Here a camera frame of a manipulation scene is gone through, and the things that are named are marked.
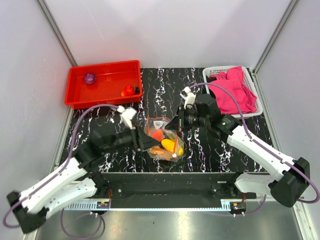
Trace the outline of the pink fake fruit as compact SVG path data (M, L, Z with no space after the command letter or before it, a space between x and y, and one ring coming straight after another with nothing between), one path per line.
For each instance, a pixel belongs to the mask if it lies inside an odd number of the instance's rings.
M94 84L96 82L96 75L93 73L87 73L84 77L83 77L83 81L86 84Z

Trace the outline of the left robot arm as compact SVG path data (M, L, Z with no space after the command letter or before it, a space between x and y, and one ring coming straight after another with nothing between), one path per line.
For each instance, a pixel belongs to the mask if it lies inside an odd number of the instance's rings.
M43 180L24 191L7 195L18 228L24 234L40 228L47 219L77 200L111 195L108 181L99 173L99 165L109 150L131 147L139 152L159 145L160 142L140 127L104 135L94 131L75 153Z

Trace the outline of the red fake fruit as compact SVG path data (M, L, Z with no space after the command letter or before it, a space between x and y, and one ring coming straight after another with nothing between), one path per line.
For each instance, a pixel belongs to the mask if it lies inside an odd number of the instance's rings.
M127 85L121 92L122 97L133 96L135 94L135 88L132 85Z

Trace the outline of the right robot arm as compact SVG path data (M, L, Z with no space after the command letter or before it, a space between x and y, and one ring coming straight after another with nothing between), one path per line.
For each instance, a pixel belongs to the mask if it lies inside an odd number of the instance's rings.
M196 96L189 88L180 94L180 105L174 118L165 126L177 132L192 128L206 133L240 150L268 174L237 173L227 183L227 193L239 198L246 193L272 196L285 207L292 207L310 185L310 164L304 158L293 159L276 150L250 132L244 123L232 115L221 114L216 100L209 94Z

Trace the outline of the clear zip top bag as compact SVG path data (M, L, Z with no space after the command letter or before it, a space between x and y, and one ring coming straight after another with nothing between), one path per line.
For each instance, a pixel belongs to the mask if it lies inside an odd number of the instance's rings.
M165 129L171 121L168 117L148 117L144 132L159 143L147 153L155 160L178 162L184 155L184 142L174 130Z

